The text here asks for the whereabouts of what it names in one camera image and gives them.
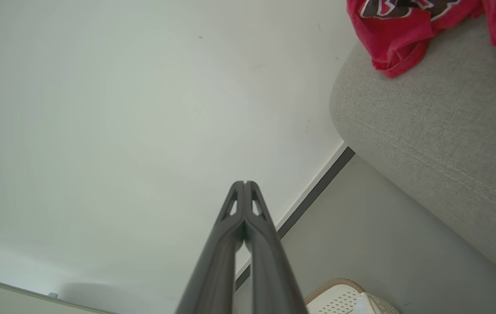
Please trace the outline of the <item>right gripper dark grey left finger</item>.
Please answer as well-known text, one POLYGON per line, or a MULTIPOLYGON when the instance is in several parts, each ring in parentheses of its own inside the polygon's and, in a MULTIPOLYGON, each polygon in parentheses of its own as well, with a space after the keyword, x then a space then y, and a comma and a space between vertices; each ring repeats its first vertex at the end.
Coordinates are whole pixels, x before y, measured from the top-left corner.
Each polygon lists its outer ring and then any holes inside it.
POLYGON ((230 187, 177 314, 231 314, 235 291, 236 252, 243 242, 245 183, 230 187))

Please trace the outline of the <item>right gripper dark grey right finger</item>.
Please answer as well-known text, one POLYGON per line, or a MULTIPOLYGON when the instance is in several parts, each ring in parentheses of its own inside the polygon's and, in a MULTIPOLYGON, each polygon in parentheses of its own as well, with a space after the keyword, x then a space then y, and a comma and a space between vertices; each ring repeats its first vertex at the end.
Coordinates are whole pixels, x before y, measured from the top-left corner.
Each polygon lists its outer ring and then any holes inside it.
POLYGON ((246 246, 252 255, 252 312, 254 314, 307 314, 304 298, 260 187, 245 183, 246 246))

